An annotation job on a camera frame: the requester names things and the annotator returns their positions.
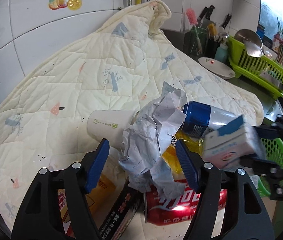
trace pink brush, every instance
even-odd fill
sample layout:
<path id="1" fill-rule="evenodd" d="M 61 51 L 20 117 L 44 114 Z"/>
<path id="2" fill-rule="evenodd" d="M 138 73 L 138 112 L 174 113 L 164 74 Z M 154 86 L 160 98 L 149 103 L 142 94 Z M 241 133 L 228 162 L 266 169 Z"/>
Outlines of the pink brush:
<path id="1" fill-rule="evenodd" d="M 197 48 L 198 48 L 197 55 L 199 56 L 200 54 L 203 54 L 203 48 L 202 48 L 202 45 L 200 43 L 200 38 L 199 38 L 199 35 L 198 35 L 198 32 L 197 32 L 197 28 L 196 28 L 197 17 L 196 17 L 195 11 L 192 8 L 188 8 L 185 11 L 185 13 L 187 15 L 187 18 L 189 20 L 190 25 L 193 25 L 192 29 L 195 31 L 195 34 L 196 34 L 196 41 L 197 41 Z"/>
<path id="2" fill-rule="evenodd" d="M 190 25 L 195 26 L 197 24 L 197 17 L 195 11 L 192 8 L 188 8 L 185 13 L 188 17 Z"/>

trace countertop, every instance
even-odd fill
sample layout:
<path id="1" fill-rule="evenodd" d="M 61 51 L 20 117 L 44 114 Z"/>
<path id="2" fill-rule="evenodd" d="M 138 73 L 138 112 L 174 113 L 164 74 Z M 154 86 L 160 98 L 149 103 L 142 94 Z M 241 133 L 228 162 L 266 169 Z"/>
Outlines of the countertop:
<path id="1" fill-rule="evenodd" d="M 192 59 L 198 62 L 200 57 L 189 55 Z M 229 83 L 245 89 L 255 94 L 261 101 L 264 109 L 264 123 L 269 124 L 276 120 L 278 114 L 283 115 L 283 108 L 278 100 L 274 100 L 269 92 L 262 86 L 256 84 L 245 76 L 241 75 L 239 78 L 231 78 L 227 80 Z"/>

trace white box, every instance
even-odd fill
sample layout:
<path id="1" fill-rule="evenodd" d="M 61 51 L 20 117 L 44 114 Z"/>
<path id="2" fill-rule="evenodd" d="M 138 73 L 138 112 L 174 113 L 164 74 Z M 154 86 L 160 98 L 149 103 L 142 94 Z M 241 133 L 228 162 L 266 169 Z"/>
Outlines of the white box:
<path id="1" fill-rule="evenodd" d="M 237 169 L 239 157 L 254 153 L 260 155 L 260 139 L 243 115 L 205 136 L 203 159 L 219 169 Z"/>

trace screw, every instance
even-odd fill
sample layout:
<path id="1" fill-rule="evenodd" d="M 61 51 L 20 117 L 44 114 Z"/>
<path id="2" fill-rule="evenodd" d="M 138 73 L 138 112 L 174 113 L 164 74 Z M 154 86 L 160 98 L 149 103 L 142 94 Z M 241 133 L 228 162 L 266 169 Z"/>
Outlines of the screw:
<path id="1" fill-rule="evenodd" d="M 245 175 L 245 174 L 246 174 L 246 171 L 243 170 L 243 169 L 239 169 L 237 172 L 238 172 L 240 175 Z"/>
<path id="2" fill-rule="evenodd" d="M 72 167 L 73 167 L 74 169 L 78 169 L 78 168 L 80 168 L 80 166 L 81 166 L 80 163 L 73 163 L 73 165 L 72 165 Z"/>
<path id="3" fill-rule="evenodd" d="M 47 172 L 47 169 L 46 169 L 46 168 L 41 168 L 41 169 L 39 170 L 39 174 L 41 174 L 41 175 L 45 174 L 46 172 Z"/>
<path id="4" fill-rule="evenodd" d="M 279 188 L 276 190 L 276 193 L 277 193 L 278 195 L 282 195 L 282 194 L 283 194 L 283 189 L 279 187 Z"/>
<path id="5" fill-rule="evenodd" d="M 211 163 L 205 163 L 205 164 L 204 164 L 204 167 L 205 167 L 206 169 L 211 169 L 211 168 L 213 167 L 213 165 L 212 165 Z"/>
<path id="6" fill-rule="evenodd" d="M 277 169 L 275 167 L 271 168 L 271 173 L 275 174 L 277 172 Z"/>

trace green dish rack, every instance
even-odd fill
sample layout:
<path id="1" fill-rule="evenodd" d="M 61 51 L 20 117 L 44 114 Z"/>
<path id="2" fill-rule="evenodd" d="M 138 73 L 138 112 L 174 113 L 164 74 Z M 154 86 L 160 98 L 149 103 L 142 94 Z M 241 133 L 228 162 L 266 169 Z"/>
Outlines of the green dish rack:
<path id="1" fill-rule="evenodd" d="M 283 141 L 279 138 L 275 140 L 261 139 L 265 146 L 267 160 L 276 162 L 283 169 Z M 269 197 L 269 185 L 264 177 L 258 181 L 258 193 L 261 197 Z"/>
<path id="2" fill-rule="evenodd" d="M 280 64 L 267 58 L 265 55 L 260 58 L 248 56 L 245 45 L 233 37 L 229 38 L 228 52 L 229 62 L 233 67 L 236 78 L 239 78 L 241 75 L 248 77 L 267 89 L 275 100 L 283 97 L 283 90 L 259 76 L 265 70 L 283 84 L 283 67 Z"/>

